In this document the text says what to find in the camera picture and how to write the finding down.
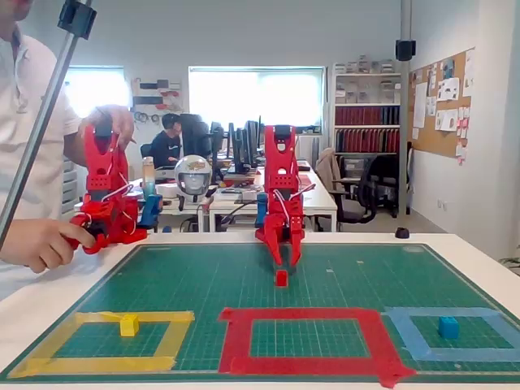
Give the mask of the man's left hand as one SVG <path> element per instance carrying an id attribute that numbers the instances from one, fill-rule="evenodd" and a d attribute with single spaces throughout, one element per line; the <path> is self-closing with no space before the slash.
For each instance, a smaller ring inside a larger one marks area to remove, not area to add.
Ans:
<path id="1" fill-rule="evenodd" d="M 112 131 L 119 136 L 119 147 L 125 150 L 129 143 L 134 142 L 134 120 L 133 115 L 126 106 L 107 105 L 98 106 L 81 121 L 79 126 L 80 135 L 85 134 L 88 125 L 99 124 L 104 119 L 111 119 Z"/>

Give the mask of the man's right hand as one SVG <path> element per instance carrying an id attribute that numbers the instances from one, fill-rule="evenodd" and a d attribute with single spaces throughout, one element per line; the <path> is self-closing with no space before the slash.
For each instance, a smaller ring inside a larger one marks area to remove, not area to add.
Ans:
<path id="1" fill-rule="evenodd" d="M 96 241 L 85 229 L 54 219 L 16 219 L 1 248 L 4 262 L 42 273 L 69 264 L 74 249 L 67 239 L 90 248 Z"/>

